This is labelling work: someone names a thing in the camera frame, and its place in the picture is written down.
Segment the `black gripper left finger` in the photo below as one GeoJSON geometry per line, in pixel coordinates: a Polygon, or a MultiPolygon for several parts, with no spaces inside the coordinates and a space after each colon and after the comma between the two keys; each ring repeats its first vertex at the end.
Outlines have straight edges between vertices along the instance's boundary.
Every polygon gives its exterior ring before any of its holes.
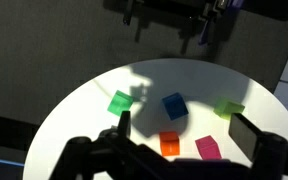
{"type": "Polygon", "coordinates": [[[100,172],[113,180],[170,178],[170,162],[129,139],[130,120],[131,113],[123,111],[118,126],[103,130],[95,141],[86,136],[68,140],[49,180],[93,180],[100,172]]]}

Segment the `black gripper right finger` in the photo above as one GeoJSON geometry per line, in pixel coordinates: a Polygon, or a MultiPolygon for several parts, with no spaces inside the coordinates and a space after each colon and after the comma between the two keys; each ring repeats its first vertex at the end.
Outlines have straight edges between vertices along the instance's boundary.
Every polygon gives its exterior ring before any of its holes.
{"type": "Polygon", "coordinates": [[[249,180],[282,180],[288,176],[288,140],[261,131],[240,113],[231,115],[229,136],[252,162],[249,180]]]}

